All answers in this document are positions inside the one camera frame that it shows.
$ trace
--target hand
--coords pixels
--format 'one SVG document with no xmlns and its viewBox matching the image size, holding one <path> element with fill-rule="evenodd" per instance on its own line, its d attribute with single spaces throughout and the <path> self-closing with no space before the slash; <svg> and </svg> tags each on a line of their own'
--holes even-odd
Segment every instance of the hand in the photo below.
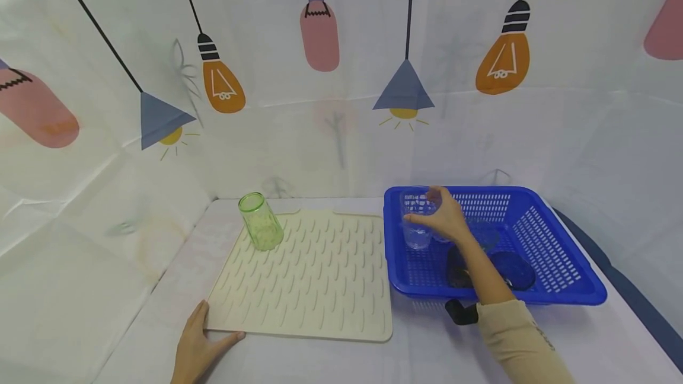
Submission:
<svg viewBox="0 0 683 384">
<path fill-rule="evenodd" d="M 212 343 L 204 335 L 204 322 L 209 303 L 202 300 L 190 314 L 175 352 L 175 369 L 171 384 L 195 384 L 220 356 L 244 339 L 244 332 Z"/>
<path fill-rule="evenodd" d="M 438 209 L 435 213 L 431 215 L 409 213 L 403 219 L 430 227 L 458 245 L 474 240 L 465 221 L 465 216 L 462 214 L 462 207 L 453 199 L 448 189 L 437 186 L 429 187 L 427 200 L 437 205 Z"/>
</svg>

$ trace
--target forearm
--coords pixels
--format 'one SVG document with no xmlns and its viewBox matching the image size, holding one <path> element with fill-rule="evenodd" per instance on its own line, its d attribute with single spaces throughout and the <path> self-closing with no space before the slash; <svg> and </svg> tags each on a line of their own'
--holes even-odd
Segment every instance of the forearm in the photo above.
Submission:
<svg viewBox="0 0 683 384">
<path fill-rule="evenodd" d="M 194 381 L 191 379 L 186 379 L 184 377 L 176 375 L 176 373 L 174 372 L 173 378 L 171 378 L 171 384 L 194 384 Z"/>
<path fill-rule="evenodd" d="M 516 299 L 472 235 L 459 240 L 458 249 L 465 260 L 467 271 L 481 304 L 497 304 Z"/>
<path fill-rule="evenodd" d="M 524 303 L 477 306 L 481 336 L 514 384 L 572 384 L 574 379 Z"/>
<path fill-rule="evenodd" d="M 481 335 L 515 384 L 574 383 L 553 345 L 538 328 L 473 236 L 458 242 L 479 297 Z"/>
</svg>

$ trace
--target white backdrop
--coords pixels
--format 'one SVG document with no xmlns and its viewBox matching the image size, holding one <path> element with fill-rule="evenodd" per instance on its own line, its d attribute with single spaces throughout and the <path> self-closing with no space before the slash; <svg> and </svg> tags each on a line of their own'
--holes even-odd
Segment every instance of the white backdrop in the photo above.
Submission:
<svg viewBox="0 0 683 384">
<path fill-rule="evenodd" d="M 340 45 L 330 72 L 304 55 L 308 0 L 193 0 L 244 90 L 234 114 L 207 99 L 188 0 L 83 1 L 145 92 L 197 120 L 141 150 L 140 93 L 81 4 L 0 0 L 0 59 L 80 126 L 50 149 L 0 114 L 1 381 L 90 382 L 211 199 L 253 190 L 525 185 L 683 332 L 683 63 L 643 50 L 665 0 L 526 0 L 529 73 L 494 96 L 475 75 L 516 0 L 413 0 L 427 124 L 373 110 L 404 60 L 408 0 L 325 0 Z"/>
</svg>

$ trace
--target blue basket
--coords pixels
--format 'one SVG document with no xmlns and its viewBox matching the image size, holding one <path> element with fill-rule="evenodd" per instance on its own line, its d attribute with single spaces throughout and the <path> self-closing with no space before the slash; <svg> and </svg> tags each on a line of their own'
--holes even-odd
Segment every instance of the blue basket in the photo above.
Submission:
<svg viewBox="0 0 683 384">
<path fill-rule="evenodd" d="M 597 306 L 607 299 L 605 285 L 583 252 L 539 195 L 523 187 L 447 187 L 467 218 L 491 223 L 499 241 L 489 254 L 515 252 L 536 273 L 535 284 L 515 292 L 530 304 Z M 473 289 L 449 286 L 446 253 L 452 244 L 422 250 L 406 245 L 401 228 L 400 194 L 418 187 L 391 187 L 385 193 L 385 253 L 388 279 L 400 293 L 417 298 L 477 299 Z"/>
</svg>

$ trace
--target beige sleeve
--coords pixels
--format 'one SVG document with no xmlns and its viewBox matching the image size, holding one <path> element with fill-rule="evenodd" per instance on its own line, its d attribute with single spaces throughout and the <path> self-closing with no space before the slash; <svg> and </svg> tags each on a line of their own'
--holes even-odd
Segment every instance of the beige sleeve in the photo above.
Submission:
<svg viewBox="0 0 683 384">
<path fill-rule="evenodd" d="M 569 370 L 526 304 L 477 304 L 484 342 L 514 384 L 573 384 Z"/>
</svg>

